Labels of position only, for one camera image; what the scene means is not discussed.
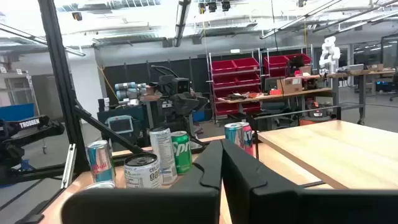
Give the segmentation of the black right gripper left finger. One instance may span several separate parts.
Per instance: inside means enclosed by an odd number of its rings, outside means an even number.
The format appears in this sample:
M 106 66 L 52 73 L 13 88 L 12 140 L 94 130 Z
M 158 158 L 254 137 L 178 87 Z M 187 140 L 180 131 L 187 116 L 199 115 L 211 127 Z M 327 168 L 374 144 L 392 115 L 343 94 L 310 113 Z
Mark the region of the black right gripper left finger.
M 61 218 L 70 224 L 217 224 L 223 143 L 212 141 L 167 189 L 88 189 L 71 196 Z

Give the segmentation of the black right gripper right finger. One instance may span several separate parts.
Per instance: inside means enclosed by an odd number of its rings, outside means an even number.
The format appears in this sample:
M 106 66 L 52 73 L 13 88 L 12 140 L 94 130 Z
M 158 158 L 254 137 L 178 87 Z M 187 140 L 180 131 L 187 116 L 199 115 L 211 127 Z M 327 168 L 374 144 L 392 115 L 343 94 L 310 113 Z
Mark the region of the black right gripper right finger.
M 396 190 L 308 190 L 231 141 L 221 143 L 233 223 L 397 223 Z

